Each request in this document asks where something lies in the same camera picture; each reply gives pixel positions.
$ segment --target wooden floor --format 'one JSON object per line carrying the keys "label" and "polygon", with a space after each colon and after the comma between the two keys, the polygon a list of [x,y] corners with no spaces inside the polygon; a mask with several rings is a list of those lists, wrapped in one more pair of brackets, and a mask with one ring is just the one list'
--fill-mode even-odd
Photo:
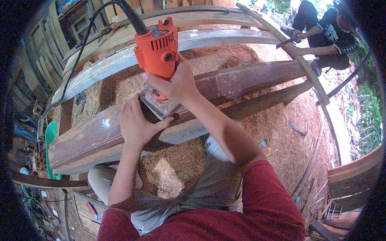
{"label": "wooden floor", "polygon": [[95,220],[87,207],[87,203],[91,202],[98,213],[107,209],[107,206],[102,202],[91,199],[77,191],[72,191],[73,198],[75,200],[74,212],[77,215],[77,219],[82,225],[84,231],[88,232],[92,236],[97,236],[100,227],[100,220]]}

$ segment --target red shirt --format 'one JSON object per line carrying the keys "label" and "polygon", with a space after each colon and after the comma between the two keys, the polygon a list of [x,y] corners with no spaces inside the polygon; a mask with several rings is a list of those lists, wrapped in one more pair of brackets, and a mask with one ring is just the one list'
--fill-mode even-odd
{"label": "red shirt", "polygon": [[108,209],[97,240],[304,240],[299,209],[268,161],[256,161],[247,168],[242,202],[244,213],[196,209],[172,215],[143,237],[129,214]]}

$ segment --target wire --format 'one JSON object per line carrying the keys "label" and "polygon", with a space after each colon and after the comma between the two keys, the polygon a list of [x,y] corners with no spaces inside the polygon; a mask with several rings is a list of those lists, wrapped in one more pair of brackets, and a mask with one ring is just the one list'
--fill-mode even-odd
{"label": "wire", "polygon": [[72,76],[72,74],[73,74],[73,72],[74,72],[74,70],[75,70],[76,65],[77,65],[78,62],[79,62],[80,56],[81,56],[82,53],[83,53],[83,49],[84,49],[85,46],[86,46],[87,39],[88,39],[88,36],[89,36],[89,34],[90,34],[92,25],[94,24],[95,18],[98,16],[99,12],[102,11],[106,6],[109,6],[110,4],[115,4],[115,3],[118,4],[119,2],[120,2],[120,1],[110,1],[110,2],[107,2],[107,3],[103,4],[103,5],[102,5],[102,6],[94,13],[94,15],[92,16],[92,18],[91,18],[91,20],[90,20],[90,24],[88,25],[87,33],[86,33],[86,35],[83,37],[83,40],[82,40],[82,48],[81,48],[80,51],[79,51],[79,54],[78,54],[78,57],[76,58],[74,67],[72,68],[72,70],[71,70],[71,72],[70,72],[70,74],[69,74],[69,76],[68,76],[68,78],[67,78],[67,81],[66,81],[66,83],[65,83],[65,85],[64,85],[62,97],[61,97],[57,102],[51,104],[46,110],[44,110],[44,112],[42,113],[42,115],[40,116],[39,119],[44,118],[45,115],[47,114],[47,111],[48,111],[49,109],[51,109],[51,107],[56,106],[57,104],[59,104],[60,102],[62,102],[62,100],[64,99],[64,95],[66,94],[66,90],[67,90],[68,83],[69,83],[69,81],[70,81],[70,79],[71,79],[71,76]]}
{"label": "wire", "polygon": [[67,201],[67,200],[71,200],[72,199],[72,198],[68,198],[68,199],[61,199],[61,200],[55,200],[55,201],[45,201],[45,200],[40,200],[40,199],[33,198],[33,197],[28,197],[28,196],[25,196],[25,195],[21,195],[21,196],[29,198],[29,199],[32,199],[32,200],[36,200],[36,201],[39,201],[39,202],[60,202],[60,201]]}

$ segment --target green plastic object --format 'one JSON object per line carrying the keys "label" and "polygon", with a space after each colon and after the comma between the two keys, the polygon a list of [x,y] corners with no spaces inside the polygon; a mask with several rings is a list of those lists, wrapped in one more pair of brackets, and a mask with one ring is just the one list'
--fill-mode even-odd
{"label": "green plastic object", "polygon": [[55,179],[55,180],[62,180],[62,174],[53,174],[52,173],[52,168],[49,166],[49,160],[48,160],[48,149],[49,149],[49,144],[53,142],[56,138],[58,138],[58,122],[53,121],[48,124],[47,129],[46,129],[46,159],[47,159],[47,173],[48,177],[50,179]]}

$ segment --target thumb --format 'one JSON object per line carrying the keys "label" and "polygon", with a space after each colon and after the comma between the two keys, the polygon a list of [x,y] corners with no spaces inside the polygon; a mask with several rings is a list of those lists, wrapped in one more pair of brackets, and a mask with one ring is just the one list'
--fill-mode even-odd
{"label": "thumb", "polygon": [[154,74],[150,74],[148,72],[143,73],[142,79],[144,82],[150,86],[152,86],[157,91],[163,93],[165,96],[168,96],[170,93],[172,83],[162,79],[159,76]]}
{"label": "thumb", "polygon": [[154,124],[154,129],[159,132],[165,128],[167,128],[170,124],[170,122],[173,120],[174,118],[172,116],[168,116],[166,117],[163,121],[160,121],[160,122],[157,122],[156,124]]}

